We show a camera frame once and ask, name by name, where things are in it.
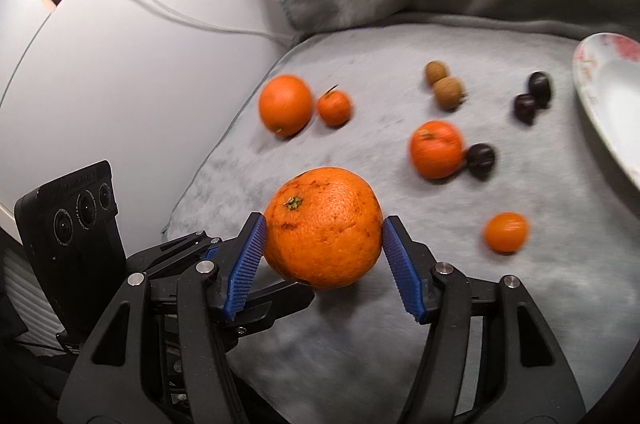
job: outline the orange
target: orange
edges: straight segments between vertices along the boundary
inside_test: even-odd
[[[327,126],[336,128],[351,118],[351,99],[335,86],[325,92],[316,104],[318,115]]]
[[[280,137],[297,134],[311,120],[314,98],[305,81],[283,74],[262,89],[258,100],[260,119]]]
[[[382,245],[371,187],[341,168],[318,168],[283,185],[264,211],[267,263],[287,279],[325,290],[359,280]]]
[[[442,179],[462,164],[463,145],[455,126],[443,120],[430,120],[409,140],[409,156],[420,175],[431,180]]]
[[[514,252],[522,247],[529,234],[527,219],[518,213],[500,213],[484,227],[484,239],[497,252]]]

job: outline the metal pin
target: metal pin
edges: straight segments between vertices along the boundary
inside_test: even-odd
[[[436,271],[440,274],[451,274],[453,272],[453,265],[446,261],[439,261],[436,263]]]
[[[208,274],[214,269],[214,267],[215,265],[213,265],[213,262],[209,260],[202,260],[196,264],[196,270],[200,274]]]
[[[137,287],[145,280],[145,275],[141,272],[134,272],[127,278],[127,283],[132,287]]]
[[[520,280],[515,276],[509,275],[504,277],[504,284],[510,289],[517,289],[520,286]]]

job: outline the plate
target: plate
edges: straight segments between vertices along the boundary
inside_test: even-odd
[[[640,189],[640,43],[612,33],[583,39],[574,83],[604,144]]]

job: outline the ribbed blue rubber pad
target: ribbed blue rubber pad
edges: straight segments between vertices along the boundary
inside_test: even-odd
[[[389,219],[382,224],[382,248],[402,298],[404,309],[420,322],[426,315],[422,304],[422,284],[406,249]]]
[[[267,221],[261,215],[242,248],[233,272],[229,276],[226,303],[223,308],[227,321],[233,321],[236,314],[244,308],[244,303],[254,282],[255,273],[258,270],[258,264],[266,242]]]

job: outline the cord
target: cord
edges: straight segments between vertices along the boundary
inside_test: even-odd
[[[198,28],[201,28],[203,30],[209,30],[209,31],[212,31],[212,32],[218,32],[218,33],[223,33],[223,34],[243,34],[243,35],[251,35],[251,36],[260,36],[260,37],[267,38],[267,39],[270,39],[272,41],[275,41],[276,43],[279,43],[280,45],[283,45],[283,46],[288,46],[289,43],[292,41],[292,36],[288,36],[286,34],[279,34],[279,33],[274,33],[274,32],[260,31],[260,30],[251,30],[251,29],[238,29],[238,28],[232,28],[232,27],[221,27],[219,25],[214,25],[214,24],[211,24],[211,23],[200,21],[197,18],[193,18],[191,16],[188,16],[187,14],[183,14],[180,11],[175,10],[172,7],[169,7],[169,6],[165,5],[160,0],[149,0],[149,1],[151,1],[153,4],[155,4],[155,6],[159,7],[160,9],[164,10],[165,12],[171,14],[172,16],[175,16],[175,17],[183,20],[185,23],[190,24],[190,25],[195,26],[195,27],[198,27]]]
[[[35,346],[36,348],[46,348],[47,350],[55,350],[56,352],[63,352],[64,354],[68,354],[66,350],[62,348],[57,348],[55,346],[49,346],[48,344],[40,344],[40,343],[27,343],[26,341],[18,341],[14,340],[15,344],[21,344],[22,346]]]

